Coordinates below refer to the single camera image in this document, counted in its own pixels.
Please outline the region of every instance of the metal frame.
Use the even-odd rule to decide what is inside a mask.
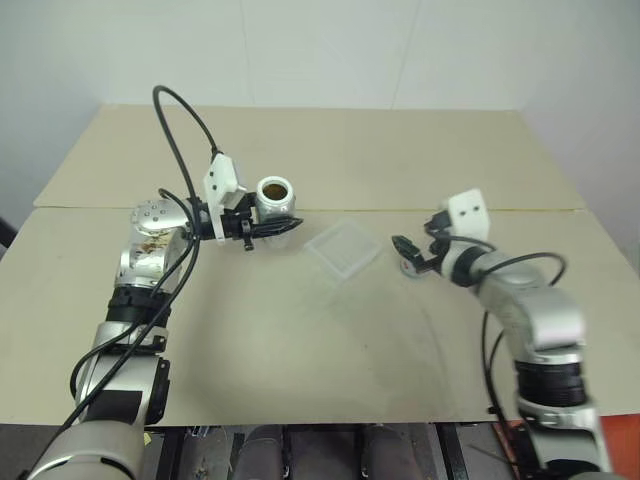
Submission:
[[[164,439],[156,470],[156,480],[178,480],[180,459],[182,458],[184,439],[187,436],[187,428],[170,427],[160,431],[164,434]]]
[[[229,456],[229,470],[227,471],[227,480],[233,478],[233,472],[238,464],[238,457],[240,456],[240,450],[244,445],[244,434],[236,433],[233,435],[233,443],[231,444],[231,455]]]
[[[16,229],[0,217],[0,244],[5,248],[9,248],[17,234]]]
[[[436,423],[440,449],[449,480],[469,480],[455,423]]]

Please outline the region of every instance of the white wall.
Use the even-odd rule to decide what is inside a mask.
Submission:
[[[623,245],[639,20],[637,0],[0,0],[0,215],[24,221],[101,102],[165,83],[199,104],[524,108]]]

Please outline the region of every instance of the table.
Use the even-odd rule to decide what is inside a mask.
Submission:
[[[106,107],[98,114],[0,263],[0,422],[55,424],[66,416],[72,405],[68,374],[104,318],[130,207],[152,197],[155,185],[183,189],[159,130],[151,128],[150,111]],[[238,243],[203,244],[169,322],[172,383],[163,425],[491,419],[479,360],[479,305],[435,274],[420,280],[402,275],[390,242],[391,235],[403,233],[426,245],[422,224],[433,214],[427,208],[471,185],[485,188],[493,209],[491,239],[506,252],[553,250],[568,257],[561,287],[584,310],[591,393],[603,414],[638,412],[637,375],[626,366],[640,360],[640,283],[517,114],[204,111],[210,122],[228,120],[216,125],[223,130],[219,141],[240,160],[247,178],[257,182],[274,173],[291,179],[305,223],[282,251],[262,242],[251,253]],[[171,111],[170,119],[178,120],[176,136],[195,175],[203,163],[196,155],[198,132],[187,132],[178,112]],[[417,136],[406,136],[412,119],[425,127],[420,148],[411,143]],[[339,121],[353,135],[332,128]],[[240,124],[249,133],[232,128]],[[273,136],[261,136],[258,125]],[[312,125],[313,137],[324,132],[323,141],[319,150],[309,149],[313,161],[301,164],[296,159]],[[139,143],[131,132],[136,126]],[[416,155],[397,155],[404,169],[377,158],[369,176],[358,177],[349,161],[369,154],[352,153],[367,151],[358,145],[383,132],[383,144],[404,145]],[[293,147],[285,150],[287,145]],[[259,162],[248,160],[251,153]],[[423,162],[416,161],[418,153]],[[322,168],[314,163],[322,161]],[[486,162],[492,174],[474,162]],[[440,172],[433,188],[419,190],[433,171]],[[543,178],[544,184],[535,184]],[[323,193],[317,183],[330,179]],[[363,198],[373,205],[366,208]],[[383,246],[374,262],[345,283],[302,248],[341,219],[357,222]],[[552,262],[540,266],[553,274]],[[491,333],[496,331],[492,324]],[[508,400],[514,373],[505,351],[495,377],[515,417]]]
[[[37,209],[7,252],[0,275],[1,421],[55,423],[69,410],[65,380],[104,318],[128,215]],[[424,214],[304,217],[286,251],[260,243],[247,254],[238,243],[203,244],[169,322],[172,384],[163,424],[491,418],[476,301],[437,275],[411,280],[397,267],[390,235],[420,238]],[[301,247],[345,217],[384,250],[339,284]],[[492,238],[505,251],[567,254],[563,288],[586,315],[589,387],[603,413],[636,412],[638,383],[612,372],[637,361],[638,284],[596,220],[588,212],[496,212],[492,219]],[[549,274],[554,267],[544,264]],[[496,377],[511,407],[505,352]]]

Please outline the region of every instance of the red object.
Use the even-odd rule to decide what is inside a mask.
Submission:
[[[629,480],[640,480],[640,415],[602,417],[613,470]]]

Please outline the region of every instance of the brown contents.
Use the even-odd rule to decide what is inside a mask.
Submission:
[[[279,183],[270,183],[262,187],[262,193],[269,200],[282,200],[287,196],[287,189]]]

